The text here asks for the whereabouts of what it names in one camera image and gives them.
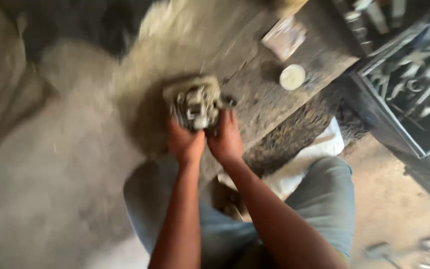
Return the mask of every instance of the jeans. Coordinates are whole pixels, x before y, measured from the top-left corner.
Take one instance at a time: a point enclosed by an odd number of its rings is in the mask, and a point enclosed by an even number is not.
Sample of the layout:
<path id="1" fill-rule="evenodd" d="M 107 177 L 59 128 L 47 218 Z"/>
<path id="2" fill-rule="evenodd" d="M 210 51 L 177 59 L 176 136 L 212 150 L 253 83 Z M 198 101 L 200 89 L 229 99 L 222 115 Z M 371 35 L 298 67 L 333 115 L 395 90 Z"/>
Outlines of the jeans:
<path id="1" fill-rule="evenodd" d="M 171 157 L 149 161 L 137 168 L 124 186 L 128 217 L 149 254 L 161 230 L 177 170 L 177 163 Z M 355 229 L 355 202 L 351 169 L 343 159 L 325 157 L 311 165 L 285 203 L 349 259 Z M 245 262 L 269 263 L 253 223 L 235 221 L 202 202 L 199 214 L 202 268 L 227 268 Z"/>

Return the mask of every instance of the metal engine component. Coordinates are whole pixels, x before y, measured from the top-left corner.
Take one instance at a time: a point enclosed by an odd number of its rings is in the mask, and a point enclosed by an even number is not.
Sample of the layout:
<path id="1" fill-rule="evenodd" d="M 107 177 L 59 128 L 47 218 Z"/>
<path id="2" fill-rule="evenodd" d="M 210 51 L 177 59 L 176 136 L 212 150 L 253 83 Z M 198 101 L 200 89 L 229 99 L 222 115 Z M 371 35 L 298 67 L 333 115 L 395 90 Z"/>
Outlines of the metal engine component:
<path id="1" fill-rule="evenodd" d="M 162 95 L 172 118 L 183 128 L 191 131 L 217 129 L 224 101 L 215 76 L 195 77 L 172 84 L 164 88 Z"/>

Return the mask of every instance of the person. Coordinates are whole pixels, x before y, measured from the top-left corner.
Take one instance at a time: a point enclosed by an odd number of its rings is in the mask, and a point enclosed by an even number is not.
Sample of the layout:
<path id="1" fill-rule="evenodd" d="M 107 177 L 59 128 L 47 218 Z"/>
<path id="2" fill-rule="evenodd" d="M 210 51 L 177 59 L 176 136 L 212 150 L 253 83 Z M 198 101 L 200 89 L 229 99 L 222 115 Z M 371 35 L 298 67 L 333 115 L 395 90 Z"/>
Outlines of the person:
<path id="1" fill-rule="evenodd" d="M 174 158 L 147 162 L 124 186 L 129 220 L 151 254 L 149 268 L 347 268 L 355 208 L 344 160 L 315 162 L 283 202 L 243 161 L 236 114 L 223 110 L 207 144 L 253 221 L 239 222 L 199 202 L 205 133 L 174 120 L 167 128 Z"/>

